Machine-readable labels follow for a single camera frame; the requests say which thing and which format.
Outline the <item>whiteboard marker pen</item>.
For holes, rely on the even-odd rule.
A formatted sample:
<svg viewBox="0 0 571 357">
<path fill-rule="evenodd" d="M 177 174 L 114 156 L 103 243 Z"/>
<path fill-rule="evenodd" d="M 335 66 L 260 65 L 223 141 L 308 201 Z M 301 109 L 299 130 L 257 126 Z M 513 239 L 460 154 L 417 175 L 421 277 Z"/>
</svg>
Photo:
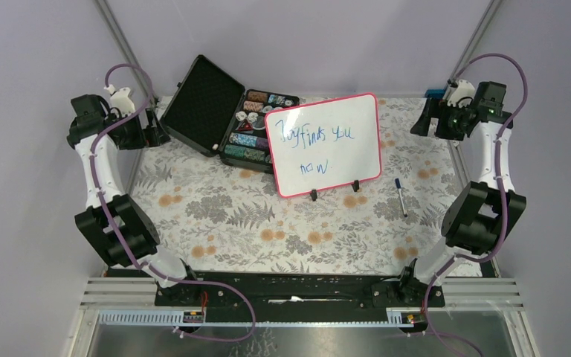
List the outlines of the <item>whiteboard marker pen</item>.
<svg viewBox="0 0 571 357">
<path fill-rule="evenodd" d="M 408 217 L 408 213 L 407 213 L 407 208 L 406 208 L 406 204 L 405 204 L 405 200 L 404 200 L 404 194 L 403 194 L 403 188 L 401 185 L 401 181 L 399 178 L 395 178 L 394 179 L 395 185 L 396 185 L 396 189 L 398 192 L 398 196 L 399 196 L 399 202 L 400 202 L 400 207 L 401 207 L 401 211 L 402 211 L 402 215 L 404 218 Z"/>
</svg>

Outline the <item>pink framed whiteboard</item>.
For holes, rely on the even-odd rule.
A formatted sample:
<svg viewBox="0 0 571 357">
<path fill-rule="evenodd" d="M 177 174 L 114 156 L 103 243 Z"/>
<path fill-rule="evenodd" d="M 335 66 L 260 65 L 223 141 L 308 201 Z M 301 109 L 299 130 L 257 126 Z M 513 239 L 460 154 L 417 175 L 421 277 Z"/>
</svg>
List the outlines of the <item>pink framed whiteboard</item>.
<svg viewBox="0 0 571 357">
<path fill-rule="evenodd" d="M 283 198 L 369 181 L 382 173 L 378 99 L 372 93 L 271 111 L 265 131 Z"/>
</svg>

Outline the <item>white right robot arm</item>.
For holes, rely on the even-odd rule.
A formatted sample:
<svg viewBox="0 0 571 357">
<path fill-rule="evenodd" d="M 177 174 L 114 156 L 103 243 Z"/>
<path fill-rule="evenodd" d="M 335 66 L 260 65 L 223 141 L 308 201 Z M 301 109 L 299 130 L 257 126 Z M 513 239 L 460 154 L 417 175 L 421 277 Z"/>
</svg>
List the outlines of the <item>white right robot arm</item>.
<svg viewBox="0 0 571 357">
<path fill-rule="evenodd" d="M 451 80 L 441 99 L 427 99 L 411 133 L 426 136 L 432 119 L 435 137 L 464 141 L 475 151 L 477 166 L 442 221 L 442 237 L 423 257 L 401 273 L 396 294 L 415 306 L 426 288 L 463 261 L 490 260 L 526 209 L 526 197 L 515 192 L 509 173 L 512 114 L 503 109 L 506 86 Z"/>
</svg>

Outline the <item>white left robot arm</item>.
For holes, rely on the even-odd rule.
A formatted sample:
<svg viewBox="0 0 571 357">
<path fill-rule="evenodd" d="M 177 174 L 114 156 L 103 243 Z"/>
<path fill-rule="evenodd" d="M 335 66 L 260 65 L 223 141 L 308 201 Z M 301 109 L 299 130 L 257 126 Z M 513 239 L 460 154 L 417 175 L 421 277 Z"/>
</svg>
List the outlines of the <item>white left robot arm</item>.
<svg viewBox="0 0 571 357">
<path fill-rule="evenodd" d="M 126 192 L 118 168 L 121 150 L 156 147 L 170 140 L 151 109 L 141 121 L 128 87 L 108 88 L 110 97 L 85 94 L 71 100 L 76 113 L 66 138 L 81 159 L 86 208 L 74 217 L 80 233 L 109 267 L 136 268 L 153 277 L 182 305 L 196 303 L 199 283 L 190 268 L 161 245 L 152 220 Z"/>
</svg>

